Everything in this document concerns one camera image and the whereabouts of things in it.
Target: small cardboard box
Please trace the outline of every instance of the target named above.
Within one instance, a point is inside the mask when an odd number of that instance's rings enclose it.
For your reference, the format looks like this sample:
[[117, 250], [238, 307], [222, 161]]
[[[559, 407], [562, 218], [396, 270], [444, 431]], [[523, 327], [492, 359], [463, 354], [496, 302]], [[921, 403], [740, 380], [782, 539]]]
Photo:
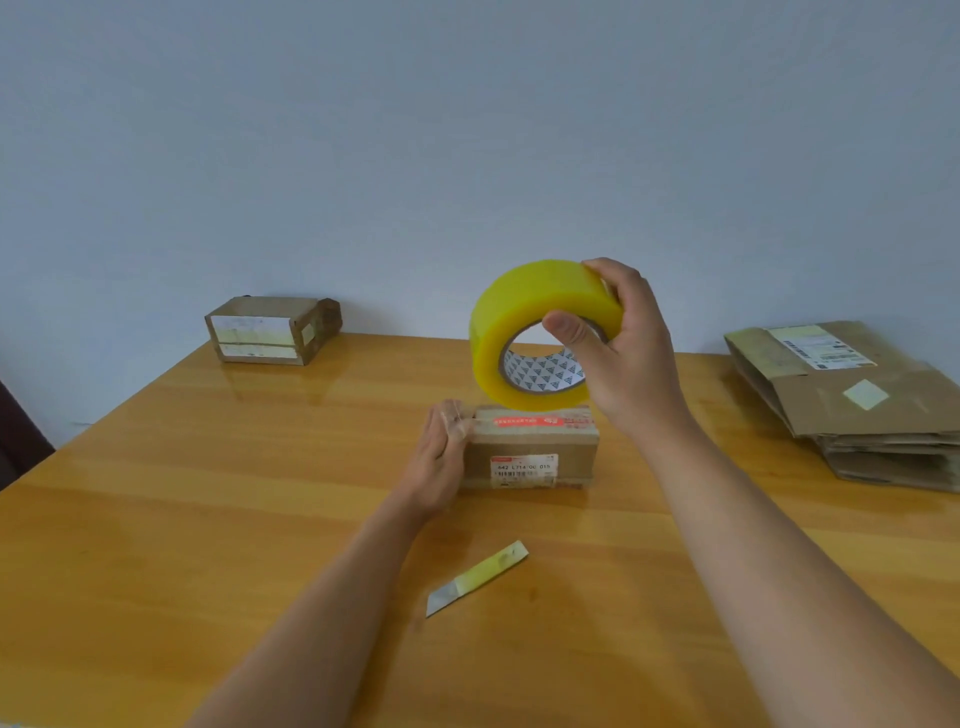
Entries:
[[239, 296], [206, 315], [224, 362], [309, 364], [343, 325], [333, 299]]
[[464, 456], [465, 488], [583, 488], [600, 433], [588, 406], [517, 412], [481, 406]]
[[960, 490], [960, 387], [856, 321], [726, 336], [740, 374], [840, 477]]

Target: glossy wood grain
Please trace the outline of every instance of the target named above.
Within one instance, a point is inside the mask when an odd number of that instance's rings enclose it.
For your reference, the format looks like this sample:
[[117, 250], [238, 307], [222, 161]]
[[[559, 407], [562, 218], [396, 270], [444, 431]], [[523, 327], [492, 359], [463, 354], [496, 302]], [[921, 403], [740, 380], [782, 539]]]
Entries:
[[[835, 479], [727, 357], [681, 355], [704, 427], [960, 669], [960, 497]], [[306, 368], [209, 346], [0, 494], [0, 722], [176, 726], [391, 487], [463, 341], [344, 335]], [[600, 422], [592, 490], [463, 494], [400, 577], [363, 726], [749, 726], [763, 713], [662, 496]], [[424, 620], [521, 539], [530, 558]]]

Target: tape core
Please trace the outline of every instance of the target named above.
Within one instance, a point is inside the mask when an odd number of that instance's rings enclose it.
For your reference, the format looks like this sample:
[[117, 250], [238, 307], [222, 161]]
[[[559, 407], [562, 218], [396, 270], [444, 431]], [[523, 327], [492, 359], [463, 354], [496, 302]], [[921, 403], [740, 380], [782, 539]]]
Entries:
[[[542, 319], [537, 319], [510, 337], [500, 353], [500, 375], [514, 389], [534, 395], [550, 395], [581, 386], [587, 376], [577, 357], [567, 347], [543, 356], [524, 356], [510, 350], [521, 333], [541, 321]], [[584, 321], [593, 329], [600, 341], [606, 344], [608, 339], [603, 329], [590, 319], [585, 318]]]

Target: taped cardboard box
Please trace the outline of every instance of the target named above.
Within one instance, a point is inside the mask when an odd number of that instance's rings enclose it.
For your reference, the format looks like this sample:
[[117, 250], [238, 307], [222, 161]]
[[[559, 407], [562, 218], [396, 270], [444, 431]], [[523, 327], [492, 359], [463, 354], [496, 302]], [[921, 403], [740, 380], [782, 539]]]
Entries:
[[238, 296], [206, 315], [206, 328], [224, 362], [304, 366], [340, 331], [333, 299]]
[[729, 333], [740, 374], [841, 477], [960, 488], [960, 387], [854, 321]]
[[476, 410], [464, 455], [465, 488], [584, 488], [600, 433], [588, 406], [556, 412]]

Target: tape roll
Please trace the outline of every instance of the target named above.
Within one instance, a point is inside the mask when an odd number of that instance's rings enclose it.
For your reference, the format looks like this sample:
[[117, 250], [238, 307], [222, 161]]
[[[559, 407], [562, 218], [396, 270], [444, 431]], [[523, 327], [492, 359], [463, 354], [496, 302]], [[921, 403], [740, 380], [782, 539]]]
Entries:
[[494, 401], [542, 412], [589, 397], [583, 367], [569, 349], [523, 356], [510, 345], [556, 308], [582, 317], [604, 341], [620, 331], [623, 308], [593, 271], [572, 260], [514, 268], [483, 292], [470, 315], [473, 375]]

